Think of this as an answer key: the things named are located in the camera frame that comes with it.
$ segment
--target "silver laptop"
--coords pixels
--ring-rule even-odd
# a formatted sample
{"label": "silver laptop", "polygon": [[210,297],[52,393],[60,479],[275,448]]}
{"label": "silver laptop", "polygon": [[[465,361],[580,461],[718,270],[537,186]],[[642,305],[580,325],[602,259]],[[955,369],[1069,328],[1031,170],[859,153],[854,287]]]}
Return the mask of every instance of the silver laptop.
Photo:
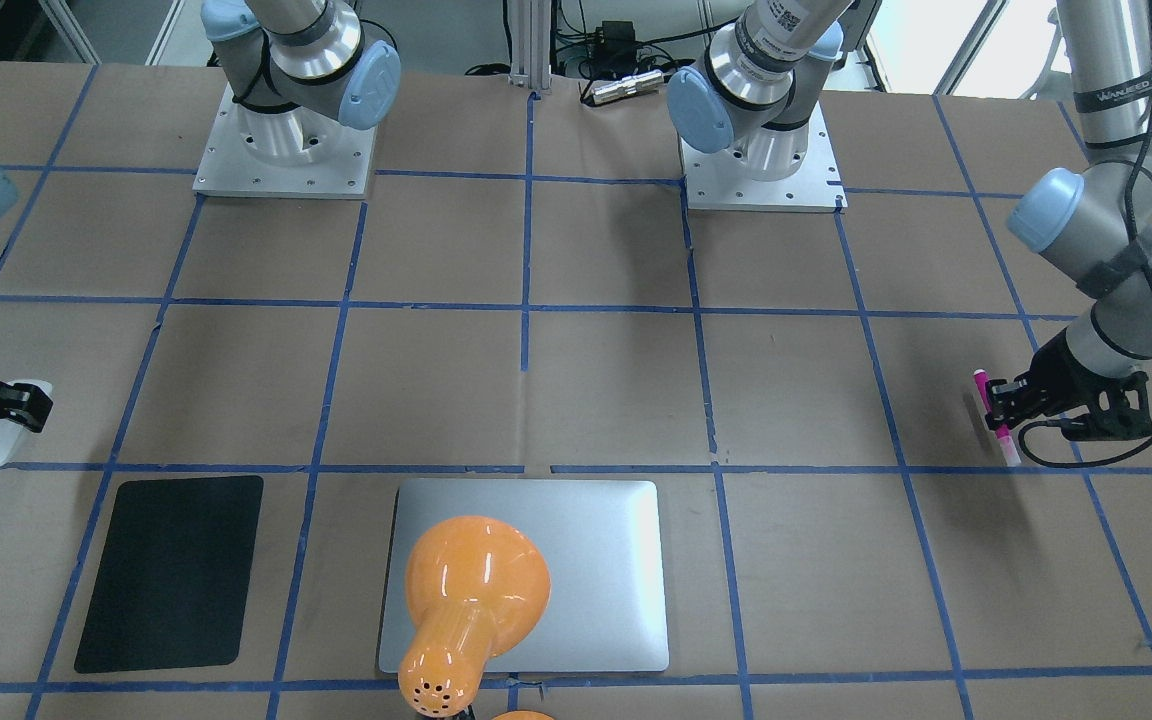
{"label": "silver laptop", "polygon": [[485,515],[521,530],[550,566],[540,623],[488,673],[664,670],[657,488],[646,480],[411,479],[397,492],[380,626],[380,672],[397,673],[416,630],[407,614],[407,559],[425,530]]}

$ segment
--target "white mounting plate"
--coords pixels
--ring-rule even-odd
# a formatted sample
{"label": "white mounting plate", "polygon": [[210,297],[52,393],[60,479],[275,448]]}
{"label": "white mounting plate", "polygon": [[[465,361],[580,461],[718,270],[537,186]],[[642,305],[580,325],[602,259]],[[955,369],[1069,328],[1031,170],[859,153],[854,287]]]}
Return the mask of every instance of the white mounting plate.
{"label": "white mounting plate", "polygon": [[219,197],[306,197],[361,200],[367,190],[376,129],[342,127],[332,154],[310,165],[273,165],[247,149],[237,128],[233,92],[225,88],[220,109],[198,161],[194,191]]}
{"label": "white mounting plate", "polygon": [[488,673],[664,670],[669,638],[657,488],[646,480],[411,479],[397,492],[379,667],[397,673],[416,637],[407,559],[425,530],[485,515],[521,530],[550,567],[540,623]]}
{"label": "white mounting plate", "polygon": [[691,210],[755,210],[773,213],[833,213],[847,206],[838,160],[820,106],[812,109],[812,141],[799,169],[782,181],[761,182],[745,176],[732,152],[713,156],[679,141],[687,176],[687,207]]}

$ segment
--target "marker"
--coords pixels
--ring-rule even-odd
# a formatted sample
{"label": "marker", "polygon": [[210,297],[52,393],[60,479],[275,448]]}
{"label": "marker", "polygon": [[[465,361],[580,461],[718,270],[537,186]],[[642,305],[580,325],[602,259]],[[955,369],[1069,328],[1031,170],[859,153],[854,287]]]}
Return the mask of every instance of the marker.
{"label": "marker", "polygon": [[[984,411],[986,414],[992,414],[993,409],[990,406],[990,376],[984,372],[984,370],[977,370],[972,373],[972,378],[977,382],[977,391],[980,392],[980,402],[984,402]],[[1020,453],[1016,452],[1016,444],[1011,440],[1011,431],[1007,429],[1006,424],[998,425],[995,432],[993,432],[998,438],[998,447],[1002,448],[1002,457],[1007,461],[1009,468],[1020,467]]]}

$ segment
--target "black mouse pad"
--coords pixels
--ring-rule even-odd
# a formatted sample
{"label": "black mouse pad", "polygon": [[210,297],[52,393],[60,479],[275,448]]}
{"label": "black mouse pad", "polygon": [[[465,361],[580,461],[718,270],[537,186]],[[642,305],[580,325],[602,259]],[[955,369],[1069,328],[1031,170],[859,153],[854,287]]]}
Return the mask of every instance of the black mouse pad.
{"label": "black mouse pad", "polygon": [[119,487],[74,669],[236,660],[264,484],[247,475]]}

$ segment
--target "orange round object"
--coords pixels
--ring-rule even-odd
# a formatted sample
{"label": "orange round object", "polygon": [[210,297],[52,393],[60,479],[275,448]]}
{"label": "orange round object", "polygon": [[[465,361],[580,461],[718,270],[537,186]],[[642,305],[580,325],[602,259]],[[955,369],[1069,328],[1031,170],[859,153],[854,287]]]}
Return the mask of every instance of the orange round object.
{"label": "orange round object", "polygon": [[465,515],[416,541],[406,577],[416,638],[397,667],[397,689],[422,715],[454,717],[479,692],[488,660],[540,621],[550,569],[516,528]]}
{"label": "orange round object", "polygon": [[533,712],[531,710],[515,710],[513,712],[506,712],[503,715],[497,715],[495,720],[554,720],[553,717],[545,715],[544,712]]}

